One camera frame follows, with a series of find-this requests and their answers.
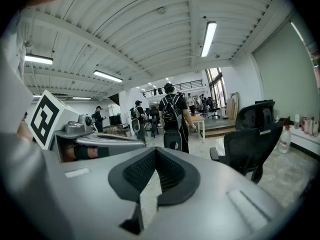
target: fluorescent light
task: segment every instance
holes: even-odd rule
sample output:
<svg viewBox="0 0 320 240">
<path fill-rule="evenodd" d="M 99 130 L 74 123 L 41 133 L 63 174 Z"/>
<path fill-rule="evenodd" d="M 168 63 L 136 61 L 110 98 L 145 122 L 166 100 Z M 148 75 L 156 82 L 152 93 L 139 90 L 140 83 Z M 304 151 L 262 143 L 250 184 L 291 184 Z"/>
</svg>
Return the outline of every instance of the fluorescent light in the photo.
<svg viewBox="0 0 320 240">
<path fill-rule="evenodd" d="M 74 100 L 91 100 L 91 98 L 85 98 L 85 97 L 72 97 Z"/>
<path fill-rule="evenodd" d="M 294 28 L 294 30 L 296 31 L 296 33 L 299 35 L 300 39 L 302 42 L 304 42 L 304 38 L 302 37 L 302 35 L 300 34 L 299 30 L 297 29 L 296 25 L 291 22 L 292 27 Z"/>
<path fill-rule="evenodd" d="M 217 28 L 217 23 L 214 21 L 208 22 L 206 24 L 205 39 L 204 39 L 204 45 L 201 52 L 201 57 L 206 57 L 208 55 L 212 40 L 214 39 L 216 28 Z"/>
<path fill-rule="evenodd" d="M 24 60 L 26 62 L 38 62 L 38 63 L 49 64 L 49 65 L 52 65 L 52 63 L 54 62 L 53 58 L 33 55 L 33 54 L 30 54 L 30 53 L 27 53 L 24 56 Z"/>
<path fill-rule="evenodd" d="M 93 74 L 96 75 L 96 76 L 102 77 L 102 78 L 107 78 L 107 79 L 116 81 L 118 83 L 121 83 L 123 81 L 122 79 L 120 79 L 118 77 L 103 73 L 103 72 L 98 71 L 98 70 L 94 71 Z"/>
</svg>

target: window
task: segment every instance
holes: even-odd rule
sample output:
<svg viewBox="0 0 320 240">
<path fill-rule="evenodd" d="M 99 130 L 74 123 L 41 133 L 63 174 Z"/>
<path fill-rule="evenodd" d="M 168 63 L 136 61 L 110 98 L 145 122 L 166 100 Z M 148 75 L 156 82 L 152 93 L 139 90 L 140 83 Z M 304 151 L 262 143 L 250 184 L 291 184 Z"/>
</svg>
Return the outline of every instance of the window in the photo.
<svg viewBox="0 0 320 240">
<path fill-rule="evenodd" d="M 221 69 L 210 68 L 206 70 L 212 99 L 216 101 L 218 108 L 223 108 L 227 104 L 225 80 L 222 76 Z"/>
</svg>

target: chair armrest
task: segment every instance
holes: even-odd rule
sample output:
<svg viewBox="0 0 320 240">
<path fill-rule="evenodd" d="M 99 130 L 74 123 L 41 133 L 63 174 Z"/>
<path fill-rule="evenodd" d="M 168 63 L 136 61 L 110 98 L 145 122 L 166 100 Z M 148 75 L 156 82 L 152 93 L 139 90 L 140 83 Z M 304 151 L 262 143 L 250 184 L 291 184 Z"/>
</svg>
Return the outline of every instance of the chair armrest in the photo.
<svg viewBox="0 0 320 240">
<path fill-rule="evenodd" d="M 215 147 L 210 148 L 210 157 L 211 160 L 219 162 L 218 152 Z"/>
</svg>

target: step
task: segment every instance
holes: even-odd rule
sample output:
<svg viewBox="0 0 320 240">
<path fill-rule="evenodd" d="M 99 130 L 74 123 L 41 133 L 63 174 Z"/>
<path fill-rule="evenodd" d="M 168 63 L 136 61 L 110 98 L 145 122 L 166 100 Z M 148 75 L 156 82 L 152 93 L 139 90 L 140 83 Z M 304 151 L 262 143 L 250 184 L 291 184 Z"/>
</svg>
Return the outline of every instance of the step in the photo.
<svg viewBox="0 0 320 240">
<path fill-rule="evenodd" d="M 236 128 L 233 126 L 233 127 L 229 127 L 229 128 L 226 128 L 226 129 L 218 129 L 218 130 L 214 130 L 214 131 L 207 131 L 205 130 L 205 137 L 206 138 L 211 138 L 211 137 L 219 137 L 219 136 L 224 136 L 228 133 L 232 133 L 236 131 Z"/>
</svg>

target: black and white marker board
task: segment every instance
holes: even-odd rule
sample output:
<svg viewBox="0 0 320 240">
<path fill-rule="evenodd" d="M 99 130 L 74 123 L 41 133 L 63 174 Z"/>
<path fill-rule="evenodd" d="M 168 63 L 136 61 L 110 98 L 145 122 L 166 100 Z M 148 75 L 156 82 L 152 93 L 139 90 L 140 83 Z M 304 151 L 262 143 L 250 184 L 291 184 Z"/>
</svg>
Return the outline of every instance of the black and white marker board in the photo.
<svg viewBox="0 0 320 240">
<path fill-rule="evenodd" d="M 69 121 L 78 122 L 79 115 L 45 90 L 35 106 L 29 129 L 40 147 L 48 150 L 54 132 L 63 130 Z"/>
</svg>

